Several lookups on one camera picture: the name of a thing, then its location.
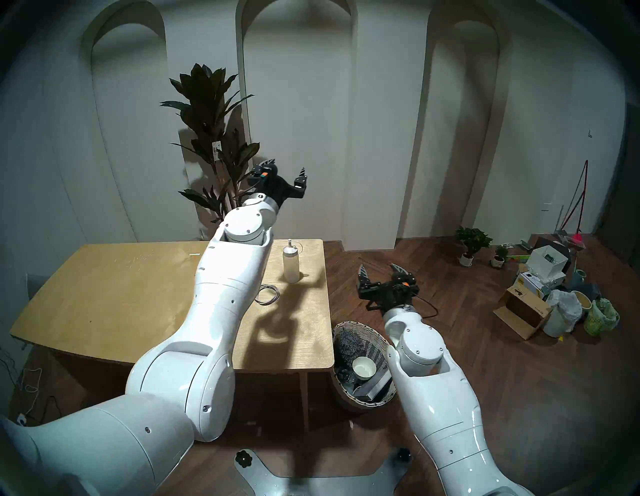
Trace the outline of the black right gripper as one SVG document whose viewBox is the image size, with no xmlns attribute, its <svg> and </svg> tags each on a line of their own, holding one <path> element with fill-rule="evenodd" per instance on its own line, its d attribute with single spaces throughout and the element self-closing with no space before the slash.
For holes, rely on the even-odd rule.
<svg viewBox="0 0 640 496">
<path fill-rule="evenodd" d="M 367 301 L 368 311 L 380 311 L 385 314 L 396 307 L 409 305 L 415 297 L 415 276 L 397 264 L 390 266 L 393 284 L 371 284 L 365 266 L 361 264 L 358 269 L 358 297 Z"/>
</svg>

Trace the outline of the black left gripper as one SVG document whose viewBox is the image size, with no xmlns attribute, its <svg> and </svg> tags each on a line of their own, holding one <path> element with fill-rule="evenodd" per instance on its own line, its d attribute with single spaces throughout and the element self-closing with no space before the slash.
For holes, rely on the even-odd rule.
<svg viewBox="0 0 640 496">
<path fill-rule="evenodd" d="M 287 199 L 302 199 L 307 188 L 307 173 L 302 168 L 293 184 L 280 177 L 275 159 L 264 160 L 250 172 L 250 191 L 274 200 L 278 207 Z"/>
</svg>

